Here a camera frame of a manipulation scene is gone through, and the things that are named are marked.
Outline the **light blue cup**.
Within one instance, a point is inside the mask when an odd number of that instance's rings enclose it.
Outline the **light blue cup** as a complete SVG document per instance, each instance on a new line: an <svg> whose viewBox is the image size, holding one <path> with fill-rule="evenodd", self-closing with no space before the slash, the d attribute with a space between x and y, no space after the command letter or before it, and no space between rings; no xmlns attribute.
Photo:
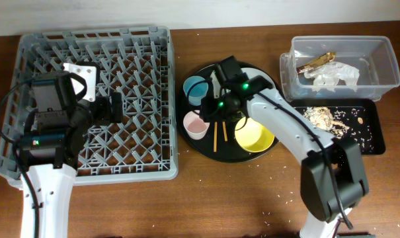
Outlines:
<svg viewBox="0 0 400 238"><path fill-rule="evenodd" d="M207 95L208 83L201 76L191 76L183 84L183 91L193 106L200 106L202 99Z"/></svg>

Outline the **pink cup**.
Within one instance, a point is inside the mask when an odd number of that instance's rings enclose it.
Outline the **pink cup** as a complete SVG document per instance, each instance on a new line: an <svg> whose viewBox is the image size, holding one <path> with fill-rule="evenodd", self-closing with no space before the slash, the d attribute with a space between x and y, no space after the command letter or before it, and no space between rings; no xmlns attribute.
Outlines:
<svg viewBox="0 0 400 238"><path fill-rule="evenodd" d="M199 110L188 112L182 121L188 136L194 140L202 139L210 127L209 122L205 122L201 119L199 112Z"/></svg>

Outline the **yellow bowl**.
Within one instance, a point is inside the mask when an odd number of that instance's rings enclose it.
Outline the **yellow bowl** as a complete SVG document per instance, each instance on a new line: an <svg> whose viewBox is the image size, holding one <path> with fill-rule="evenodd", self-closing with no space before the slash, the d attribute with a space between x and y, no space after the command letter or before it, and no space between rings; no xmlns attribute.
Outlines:
<svg viewBox="0 0 400 238"><path fill-rule="evenodd" d="M252 118L243 117L235 125L235 141L249 153L266 151L274 140L274 134Z"/></svg>

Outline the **white napkin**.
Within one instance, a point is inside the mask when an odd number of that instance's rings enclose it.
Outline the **white napkin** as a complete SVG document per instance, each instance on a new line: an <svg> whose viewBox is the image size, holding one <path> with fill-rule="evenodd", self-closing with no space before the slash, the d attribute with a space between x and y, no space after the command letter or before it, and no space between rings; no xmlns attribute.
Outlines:
<svg viewBox="0 0 400 238"><path fill-rule="evenodd" d="M305 72L304 77L313 80L313 91L327 89L334 92L339 81L343 81L347 86L357 86L360 72L359 69L351 65L332 61L313 71Z"/></svg>

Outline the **gold snack wrapper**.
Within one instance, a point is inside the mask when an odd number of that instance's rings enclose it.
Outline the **gold snack wrapper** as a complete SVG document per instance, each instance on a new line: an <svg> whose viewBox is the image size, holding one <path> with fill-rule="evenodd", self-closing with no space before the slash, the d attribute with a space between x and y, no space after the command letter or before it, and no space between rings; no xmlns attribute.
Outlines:
<svg viewBox="0 0 400 238"><path fill-rule="evenodd" d="M306 63L305 65L299 66L296 68L297 74L302 74L308 71L313 71L318 67L323 66L326 63L333 61L336 57L336 52L327 52L318 58L311 60L310 62Z"/></svg>

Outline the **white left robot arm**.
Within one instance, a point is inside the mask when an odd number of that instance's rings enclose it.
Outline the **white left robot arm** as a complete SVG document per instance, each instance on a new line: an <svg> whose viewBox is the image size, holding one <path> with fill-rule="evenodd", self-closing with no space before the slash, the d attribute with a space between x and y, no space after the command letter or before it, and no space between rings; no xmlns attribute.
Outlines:
<svg viewBox="0 0 400 238"><path fill-rule="evenodd" d="M23 133L1 137L23 179L21 237L67 237L71 192L78 155L93 126L120 123L119 93L98 97L95 67L54 71L24 81L37 107L24 121Z"/></svg>

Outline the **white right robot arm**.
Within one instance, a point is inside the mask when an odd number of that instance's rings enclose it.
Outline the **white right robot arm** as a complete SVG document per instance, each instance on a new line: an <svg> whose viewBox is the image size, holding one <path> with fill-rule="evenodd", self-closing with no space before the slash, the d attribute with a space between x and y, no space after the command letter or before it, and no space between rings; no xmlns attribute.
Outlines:
<svg viewBox="0 0 400 238"><path fill-rule="evenodd" d="M336 237L342 223L352 229L348 214L369 192L359 145L313 125L261 75L224 81L219 97L205 96L200 105L205 121L239 114L272 132L301 165L300 194L309 213L299 236Z"/></svg>

